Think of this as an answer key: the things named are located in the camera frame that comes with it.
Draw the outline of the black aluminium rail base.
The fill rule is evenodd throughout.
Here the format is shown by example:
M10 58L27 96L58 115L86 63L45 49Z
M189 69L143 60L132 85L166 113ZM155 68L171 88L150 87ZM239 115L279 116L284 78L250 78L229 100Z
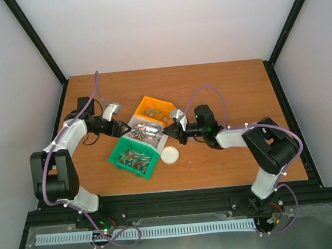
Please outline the black aluminium rail base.
M273 213L274 204L280 200L287 208L295 204L332 204L332 187L324 187L316 180L290 182L288 185L291 192L282 187L262 202L252 198L249 186L108 196L100 198L100 209L91 217L98 226L102 225L103 219L109 218L119 226L126 226L140 219L189 214L229 213L235 217L262 217Z

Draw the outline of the white candy bin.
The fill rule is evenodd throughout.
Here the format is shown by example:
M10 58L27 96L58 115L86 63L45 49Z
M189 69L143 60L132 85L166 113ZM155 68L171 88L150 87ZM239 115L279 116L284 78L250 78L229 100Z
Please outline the white candy bin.
M168 136L163 134L164 125L151 121L148 117L139 117L137 115L131 117L128 125L131 130L124 137L151 147L159 155L162 153L168 139Z

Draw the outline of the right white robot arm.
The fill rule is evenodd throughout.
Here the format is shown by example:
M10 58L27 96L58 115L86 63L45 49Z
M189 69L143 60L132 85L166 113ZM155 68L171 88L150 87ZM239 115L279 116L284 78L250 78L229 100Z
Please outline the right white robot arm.
M185 145L189 138L201 137L212 149L246 147L259 166L251 185L250 205L258 209L278 189L280 178L303 151L302 140L274 120L264 117L254 124L242 127L219 125L209 106L202 104L194 109L195 122L188 122L179 109L172 111L173 123L162 129L163 134Z

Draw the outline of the white jar lid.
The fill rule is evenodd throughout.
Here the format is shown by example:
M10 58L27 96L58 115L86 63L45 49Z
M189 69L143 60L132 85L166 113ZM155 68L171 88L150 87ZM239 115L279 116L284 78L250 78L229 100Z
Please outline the white jar lid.
M174 164L177 162L179 159L179 150L175 148L174 146L166 146L163 148L161 154L160 154L160 159L165 163L165 164Z

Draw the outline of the black frame post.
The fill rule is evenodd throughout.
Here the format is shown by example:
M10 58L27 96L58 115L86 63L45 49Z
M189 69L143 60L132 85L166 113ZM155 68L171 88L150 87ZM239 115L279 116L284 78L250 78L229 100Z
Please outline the black frame post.
M25 33L28 35L31 42L36 47L37 51L44 58L45 62L51 69L52 73L56 76L57 80L61 84L65 84L67 79L64 76L63 72L60 70L59 66L55 62L53 56L48 51L47 47L41 40L38 33L35 31L31 22L28 20L28 17L25 15L24 11L21 9L16 0L3 0L8 9L11 11L12 15L15 17L17 22L23 28Z
M299 13L302 10L302 6L304 5L306 0L294 0L293 5L290 8L290 11L288 13L288 16L285 20L285 23L283 24L282 30L280 31L280 34L278 36L277 42L275 43L275 47L273 48L273 51L269 57L269 65L271 67L275 67L276 62L278 61L278 58L283 50L283 47L289 37L289 34L291 30L293 29L293 26L299 16Z

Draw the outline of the metal scoop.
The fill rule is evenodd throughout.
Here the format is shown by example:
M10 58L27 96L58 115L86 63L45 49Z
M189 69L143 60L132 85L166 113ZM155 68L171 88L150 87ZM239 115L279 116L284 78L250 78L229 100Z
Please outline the metal scoop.
M160 138L163 135L162 126L157 123L143 122L137 124L136 128L144 137Z

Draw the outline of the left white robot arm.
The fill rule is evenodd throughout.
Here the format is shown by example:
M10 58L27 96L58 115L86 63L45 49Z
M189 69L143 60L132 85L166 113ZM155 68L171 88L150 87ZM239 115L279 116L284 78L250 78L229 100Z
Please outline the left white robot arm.
M63 205L79 213L87 212L96 226L108 222L109 212L99 206L99 196L80 185L72 156L81 139L87 134L119 138L130 131L130 126L114 119L121 109L119 103L110 103L96 116L90 97L79 97L77 108L65 116L60 132L42 151L29 159L35 196L48 206Z

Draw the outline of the right black frame post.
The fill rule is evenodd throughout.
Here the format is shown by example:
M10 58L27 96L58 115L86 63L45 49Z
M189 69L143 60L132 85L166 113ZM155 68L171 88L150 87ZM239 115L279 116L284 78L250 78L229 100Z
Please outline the right black frame post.
M304 5L306 0L294 0L293 5L290 8L290 11L288 13L288 16L285 20L285 23L283 24L282 30L280 31L280 34L278 36L277 42L275 43L275 47L273 48L273 51L269 57L269 65L271 67L275 67L276 62L278 61L278 58L283 50L283 47L289 37L289 34L291 30L293 29L293 26L299 16L299 13L302 10L302 6Z

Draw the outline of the green candy bin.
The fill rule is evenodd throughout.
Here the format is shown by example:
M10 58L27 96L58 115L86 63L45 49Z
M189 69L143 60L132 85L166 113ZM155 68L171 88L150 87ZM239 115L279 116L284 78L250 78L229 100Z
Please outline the green candy bin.
M108 161L118 169L127 170L149 180L159 158L158 152L150 145L122 137L108 157Z

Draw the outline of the metal front plate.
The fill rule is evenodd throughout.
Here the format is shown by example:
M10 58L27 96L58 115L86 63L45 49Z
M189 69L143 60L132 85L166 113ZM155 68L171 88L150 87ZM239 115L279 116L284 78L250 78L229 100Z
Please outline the metal front plate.
M188 218L165 217L142 219L141 227L238 220L220 214L195 215ZM73 225L32 228L25 249L332 249L332 204L287 208L278 226L271 224L267 230L239 231L183 237L106 242L74 243L35 246L36 235L89 231Z

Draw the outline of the orange candy bin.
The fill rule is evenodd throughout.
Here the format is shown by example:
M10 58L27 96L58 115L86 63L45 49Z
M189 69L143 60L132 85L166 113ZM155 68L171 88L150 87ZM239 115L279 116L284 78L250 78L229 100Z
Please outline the orange candy bin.
M157 122L166 127L173 123L170 113L175 108L175 105L168 101L144 96L135 110L134 116Z

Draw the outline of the left black frame post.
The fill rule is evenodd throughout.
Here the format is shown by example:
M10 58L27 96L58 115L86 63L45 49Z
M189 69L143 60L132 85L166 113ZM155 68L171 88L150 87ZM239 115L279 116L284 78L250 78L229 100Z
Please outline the left black frame post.
M61 84L65 84L67 79L64 76L63 72L60 70L59 66L55 62L53 56L48 51L47 47L41 40L38 33L35 31L31 22L28 20L28 17L25 15L24 11L21 9L16 0L3 0L8 9L11 11L12 15L15 17L17 22L23 28L25 33L28 35L31 42L36 47L37 51L44 58L45 62L51 69L52 73L56 76L57 80Z

